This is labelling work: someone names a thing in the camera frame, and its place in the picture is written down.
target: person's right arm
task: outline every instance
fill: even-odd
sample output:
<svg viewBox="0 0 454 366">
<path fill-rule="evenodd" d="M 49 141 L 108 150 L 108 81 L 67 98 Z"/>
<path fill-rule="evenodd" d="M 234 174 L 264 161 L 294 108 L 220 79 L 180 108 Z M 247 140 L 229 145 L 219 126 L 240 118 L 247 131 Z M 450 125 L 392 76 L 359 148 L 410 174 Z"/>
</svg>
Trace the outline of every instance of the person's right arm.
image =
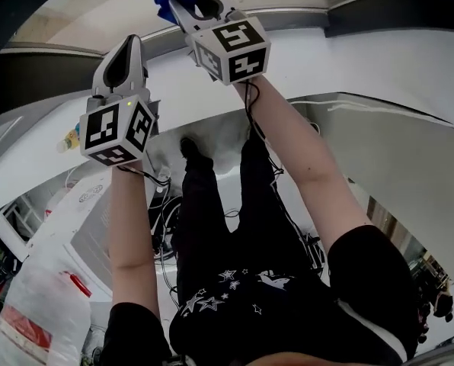
<svg viewBox="0 0 454 366">
<path fill-rule="evenodd" d="M 251 109 L 273 150 L 295 181 L 326 253 L 342 235 L 371 224 L 352 195 L 324 140 L 263 76 L 252 80 L 260 96 Z M 245 98 L 246 84 L 235 84 Z M 251 86 L 251 99 L 256 89 Z"/>
</svg>

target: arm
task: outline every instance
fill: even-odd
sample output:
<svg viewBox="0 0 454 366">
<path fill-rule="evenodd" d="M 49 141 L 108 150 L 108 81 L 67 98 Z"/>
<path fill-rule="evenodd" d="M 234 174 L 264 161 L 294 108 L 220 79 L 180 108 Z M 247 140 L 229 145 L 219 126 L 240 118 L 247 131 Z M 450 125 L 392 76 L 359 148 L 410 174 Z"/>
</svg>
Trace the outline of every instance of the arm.
<svg viewBox="0 0 454 366">
<path fill-rule="evenodd" d="M 133 166 L 139 169 L 141 164 Z M 144 178 L 116 168 L 112 169 L 109 254 L 113 305 L 137 303 L 159 318 Z"/>
<path fill-rule="evenodd" d="M 337 167 L 324 140 L 263 76 L 254 78 L 260 96 L 251 112 L 295 181 L 326 253 L 348 231 L 371 224 Z M 245 84 L 235 84 L 241 98 Z M 251 87 L 251 99 L 256 89 Z"/>
</svg>

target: clear plastic bag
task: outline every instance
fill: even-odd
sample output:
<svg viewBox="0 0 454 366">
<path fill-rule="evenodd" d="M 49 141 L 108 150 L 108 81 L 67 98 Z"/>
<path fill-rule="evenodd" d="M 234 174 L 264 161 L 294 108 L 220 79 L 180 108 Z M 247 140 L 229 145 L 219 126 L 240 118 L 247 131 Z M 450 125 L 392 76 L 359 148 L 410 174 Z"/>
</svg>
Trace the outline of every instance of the clear plastic bag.
<svg viewBox="0 0 454 366">
<path fill-rule="evenodd" d="M 79 366 L 89 296 L 75 275 L 28 258 L 0 314 L 0 366 Z"/>
</svg>

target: star print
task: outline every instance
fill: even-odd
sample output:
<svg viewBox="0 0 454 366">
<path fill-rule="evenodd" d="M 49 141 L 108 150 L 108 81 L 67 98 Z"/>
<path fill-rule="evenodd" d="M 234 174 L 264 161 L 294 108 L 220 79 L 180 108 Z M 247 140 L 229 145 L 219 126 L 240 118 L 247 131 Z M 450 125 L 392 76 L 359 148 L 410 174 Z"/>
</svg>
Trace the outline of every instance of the star print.
<svg viewBox="0 0 454 366">
<path fill-rule="evenodd" d="M 228 279 L 233 280 L 233 279 L 234 279 L 234 274 L 235 274 L 235 271 L 225 270 L 225 272 L 224 272 L 223 274 L 219 274 L 219 276 L 221 276 L 221 277 L 224 278 L 224 280 L 221 281 L 221 282 L 225 282 L 225 281 L 227 281 Z"/>
<path fill-rule="evenodd" d="M 200 312 L 204 309 L 211 309 L 214 312 L 216 312 L 217 305 L 219 303 L 224 303 L 224 301 L 219 301 L 219 300 L 216 300 L 215 297 L 211 297 L 207 301 L 199 301 L 198 303 L 202 305 L 202 307 L 200 308 Z"/>
<path fill-rule="evenodd" d="M 237 286 L 240 284 L 241 284 L 241 282 L 239 282 L 239 281 L 233 281 L 230 283 L 229 289 L 235 290 L 237 288 Z"/>
<path fill-rule="evenodd" d="M 197 295 L 195 294 L 191 300 L 187 301 L 187 304 L 185 305 L 183 312 L 181 312 L 181 315 L 183 316 L 187 310 L 189 310 L 192 313 L 193 309 L 195 307 L 195 303 L 197 303 L 197 301 L 200 301 L 202 299 L 203 299 L 203 297 L 197 297 Z"/>
</svg>

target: black shoe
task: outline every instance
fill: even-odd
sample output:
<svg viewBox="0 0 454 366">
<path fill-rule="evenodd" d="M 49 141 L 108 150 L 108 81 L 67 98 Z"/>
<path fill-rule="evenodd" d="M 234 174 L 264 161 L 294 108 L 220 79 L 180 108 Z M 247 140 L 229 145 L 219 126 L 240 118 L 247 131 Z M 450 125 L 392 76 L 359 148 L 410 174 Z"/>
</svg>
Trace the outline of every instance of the black shoe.
<svg viewBox="0 0 454 366">
<path fill-rule="evenodd" d="M 196 143 L 188 137 L 184 137 L 180 141 L 180 151 L 183 157 L 188 159 L 195 159 L 201 157 L 201 153 L 198 150 Z"/>
</svg>

